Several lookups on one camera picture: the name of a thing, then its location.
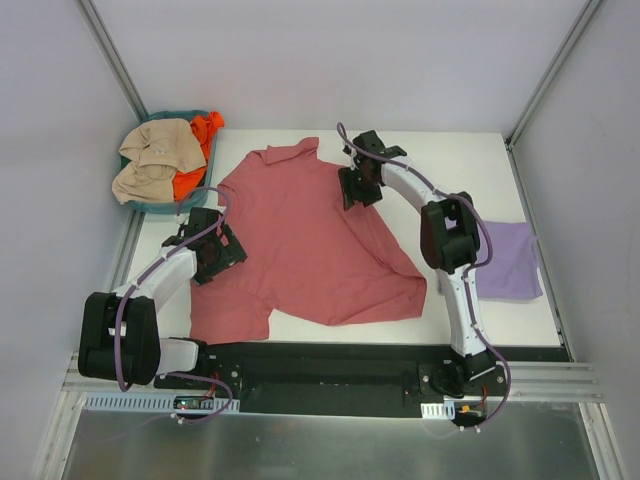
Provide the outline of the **pink red t shirt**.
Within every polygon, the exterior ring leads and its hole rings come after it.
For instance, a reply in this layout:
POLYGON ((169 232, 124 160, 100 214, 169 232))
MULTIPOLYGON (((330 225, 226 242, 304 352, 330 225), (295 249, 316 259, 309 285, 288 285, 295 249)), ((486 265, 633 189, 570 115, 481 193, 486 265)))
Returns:
POLYGON ((377 210, 343 208, 319 140, 249 152, 218 185, 245 261, 191 287, 191 337, 265 340, 275 310, 336 327, 422 315, 427 282, 377 210))

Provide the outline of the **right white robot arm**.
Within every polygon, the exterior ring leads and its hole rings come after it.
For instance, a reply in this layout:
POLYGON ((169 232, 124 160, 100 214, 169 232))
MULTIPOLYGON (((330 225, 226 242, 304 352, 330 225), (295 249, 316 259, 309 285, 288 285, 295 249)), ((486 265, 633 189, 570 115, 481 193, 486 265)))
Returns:
POLYGON ((484 331, 476 290, 476 270, 491 262, 493 246, 486 225, 465 193, 438 189, 409 164, 401 147, 387 147, 369 130, 349 139, 339 122, 336 130, 350 165, 339 170, 343 208, 368 207, 390 188, 420 215, 420 252, 436 272, 450 321, 450 382, 461 394, 473 394, 496 366, 484 331))

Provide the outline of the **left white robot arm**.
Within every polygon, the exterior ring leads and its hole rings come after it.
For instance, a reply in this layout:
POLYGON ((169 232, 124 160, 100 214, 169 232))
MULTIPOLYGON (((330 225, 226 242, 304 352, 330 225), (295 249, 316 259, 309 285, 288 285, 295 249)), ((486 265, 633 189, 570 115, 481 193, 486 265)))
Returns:
POLYGON ((210 363, 204 344, 187 338, 163 338, 158 314, 184 285, 197 287, 247 259, 225 222, 226 214, 194 207, 158 255, 129 282, 111 292, 94 292, 84 305, 78 371, 88 378, 115 381, 124 390, 148 385, 176 372, 188 388, 204 387, 210 363))

